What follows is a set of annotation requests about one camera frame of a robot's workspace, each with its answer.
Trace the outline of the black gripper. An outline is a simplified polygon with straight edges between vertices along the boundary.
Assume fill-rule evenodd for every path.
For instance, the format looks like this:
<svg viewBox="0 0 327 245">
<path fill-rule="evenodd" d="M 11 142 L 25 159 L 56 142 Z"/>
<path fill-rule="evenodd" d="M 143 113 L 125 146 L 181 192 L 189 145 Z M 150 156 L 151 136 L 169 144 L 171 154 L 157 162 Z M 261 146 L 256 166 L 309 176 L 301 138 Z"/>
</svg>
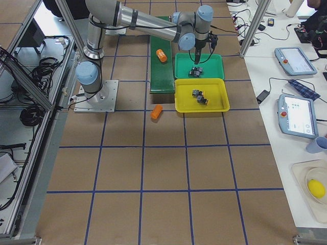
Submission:
<svg viewBox="0 0 327 245">
<path fill-rule="evenodd" d="M 198 64 L 201 58 L 201 50 L 205 47 L 205 40 L 195 39 L 195 59 L 194 64 Z"/>
</svg>

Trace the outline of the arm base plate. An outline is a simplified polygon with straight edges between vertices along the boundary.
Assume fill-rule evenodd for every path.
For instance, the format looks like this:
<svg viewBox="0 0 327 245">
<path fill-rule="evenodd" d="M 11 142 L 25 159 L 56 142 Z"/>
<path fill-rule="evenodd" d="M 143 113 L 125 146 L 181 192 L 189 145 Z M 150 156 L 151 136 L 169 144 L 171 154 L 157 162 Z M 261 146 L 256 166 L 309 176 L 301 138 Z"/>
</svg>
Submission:
<svg viewBox="0 0 327 245">
<path fill-rule="evenodd" d="M 107 35 L 107 36 L 126 35 L 126 28 L 115 29 L 115 30 L 106 30 L 105 35 Z"/>
<path fill-rule="evenodd" d="M 76 113 L 102 113 L 114 112 L 116 97 L 118 93 L 119 81 L 106 80 L 102 84 L 102 89 L 97 94 L 88 94 L 84 92 L 82 86 L 79 88 L 78 96 L 73 100 L 74 112 Z"/>
</svg>

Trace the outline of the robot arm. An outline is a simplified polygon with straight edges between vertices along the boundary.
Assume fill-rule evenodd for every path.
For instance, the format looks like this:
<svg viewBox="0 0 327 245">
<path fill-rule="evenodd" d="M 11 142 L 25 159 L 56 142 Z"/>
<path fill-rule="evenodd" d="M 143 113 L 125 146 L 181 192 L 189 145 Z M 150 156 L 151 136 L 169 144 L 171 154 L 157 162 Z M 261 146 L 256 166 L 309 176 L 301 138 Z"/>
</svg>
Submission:
<svg viewBox="0 0 327 245">
<path fill-rule="evenodd" d="M 175 12 L 171 20 L 164 20 L 126 7 L 120 1 L 86 1 L 85 4 L 89 24 L 82 52 L 89 61 L 102 61 L 106 31 L 137 30 L 177 43 L 183 51 L 194 49 L 194 64 L 199 64 L 206 44 L 211 44 L 212 49 L 217 45 L 218 38 L 211 31 L 213 8 L 208 5 L 200 6 L 194 12 Z"/>
</svg>

